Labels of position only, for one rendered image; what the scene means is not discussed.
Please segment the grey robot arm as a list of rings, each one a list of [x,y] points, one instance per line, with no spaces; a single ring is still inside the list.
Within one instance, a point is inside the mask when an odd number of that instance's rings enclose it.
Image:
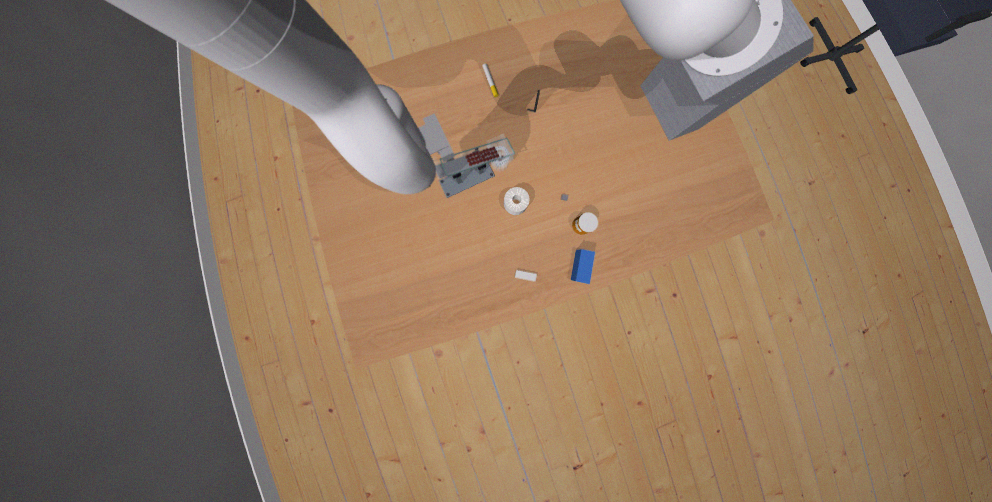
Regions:
[[[431,154],[455,157],[435,113],[418,128],[306,0],[105,1],[303,111],[385,189],[422,192],[436,176]],[[654,52],[711,76],[758,63],[783,23],[781,0],[620,1]]]

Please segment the amber pill bottle with white cap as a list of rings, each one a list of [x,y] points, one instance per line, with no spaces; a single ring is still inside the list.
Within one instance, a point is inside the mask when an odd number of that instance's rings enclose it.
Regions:
[[[596,230],[598,226],[597,217],[588,212],[574,219],[572,227],[577,234],[587,234]]]

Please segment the blue rectangular block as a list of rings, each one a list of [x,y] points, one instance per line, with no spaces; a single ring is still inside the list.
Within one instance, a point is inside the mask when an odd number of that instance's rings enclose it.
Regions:
[[[584,249],[576,250],[571,280],[590,284],[595,252]]]

